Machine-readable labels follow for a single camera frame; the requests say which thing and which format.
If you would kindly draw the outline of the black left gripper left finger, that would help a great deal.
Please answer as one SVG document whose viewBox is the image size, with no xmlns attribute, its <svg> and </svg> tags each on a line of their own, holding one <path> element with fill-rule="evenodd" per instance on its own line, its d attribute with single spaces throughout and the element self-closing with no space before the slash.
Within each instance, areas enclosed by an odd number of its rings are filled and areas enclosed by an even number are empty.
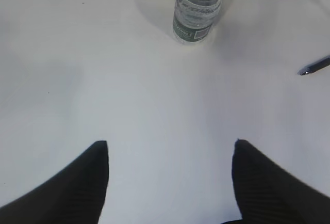
<svg viewBox="0 0 330 224">
<path fill-rule="evenodd" d="M 109 180 L 107 141 L 96 141 L 32 191 L 1 207 L 1 223 L 98 223 Z"/>
</svg>

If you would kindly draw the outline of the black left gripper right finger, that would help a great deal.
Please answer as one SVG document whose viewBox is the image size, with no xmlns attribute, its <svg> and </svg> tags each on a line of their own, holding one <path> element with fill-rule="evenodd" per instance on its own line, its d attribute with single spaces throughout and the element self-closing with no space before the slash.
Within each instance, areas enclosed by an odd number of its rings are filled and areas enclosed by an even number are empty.
<svg viewBox="0 0 330 224">
<path fill-rule="evenodd" d="M 246 140 L 237 140 L 232 181 L 236 223 L 329 223 L 329 197 L 300 181 Z"/>
</svg>

